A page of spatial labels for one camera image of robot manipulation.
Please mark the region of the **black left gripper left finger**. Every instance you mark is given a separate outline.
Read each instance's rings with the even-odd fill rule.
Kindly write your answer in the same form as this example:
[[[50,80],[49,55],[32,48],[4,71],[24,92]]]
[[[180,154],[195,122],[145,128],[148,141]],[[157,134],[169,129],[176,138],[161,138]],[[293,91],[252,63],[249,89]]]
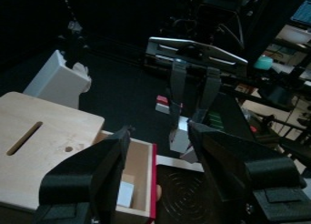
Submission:
[[[131,131],[121,127],[44,175],[32,224],[115,224]]]

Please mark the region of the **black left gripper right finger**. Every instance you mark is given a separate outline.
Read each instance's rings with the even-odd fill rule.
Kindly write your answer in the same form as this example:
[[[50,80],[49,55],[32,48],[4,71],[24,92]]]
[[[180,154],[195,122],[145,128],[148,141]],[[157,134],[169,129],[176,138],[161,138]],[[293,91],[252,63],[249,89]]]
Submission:
[[[311,199],[292,160],[199,124],[188,138],[208,184],[208,224],[311,224]]]

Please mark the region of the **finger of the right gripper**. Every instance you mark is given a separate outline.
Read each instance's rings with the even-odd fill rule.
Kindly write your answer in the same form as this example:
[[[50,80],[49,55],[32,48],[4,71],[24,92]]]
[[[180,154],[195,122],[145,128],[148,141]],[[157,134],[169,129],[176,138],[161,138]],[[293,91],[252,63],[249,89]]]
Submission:
[[[204,88],[200,93],[196,111],[192,117],[193,121],[197,123],[201,123],[204,121],[211,104],[215,97],[217,96],[220,85],[220,70],[211,67],[207,69]]]
[[[183,90],[187,74],[187,63],[173,61],[169,75],[169,113],[177,119],[181,113]]]

